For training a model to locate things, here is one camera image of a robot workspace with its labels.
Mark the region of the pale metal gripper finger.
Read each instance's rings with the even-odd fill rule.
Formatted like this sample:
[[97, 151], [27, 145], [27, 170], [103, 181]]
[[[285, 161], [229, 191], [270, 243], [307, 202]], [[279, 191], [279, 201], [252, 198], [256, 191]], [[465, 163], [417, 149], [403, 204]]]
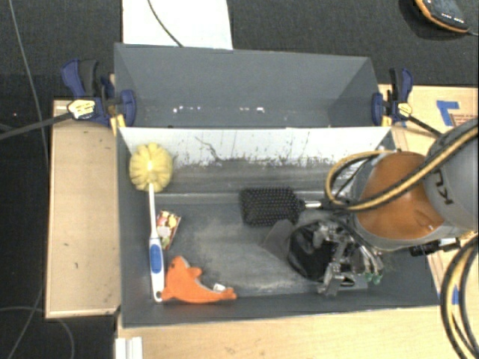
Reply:
[[345, 276], [340, 289], [367, 289], [368, 282], [363, 275], [352, 274]]
[[317, 293], [324, 296], [335, 296], [337, 295], [341, 284], [341, 264], [329, 263], [323, 277], [323, 282], [317, 287]]

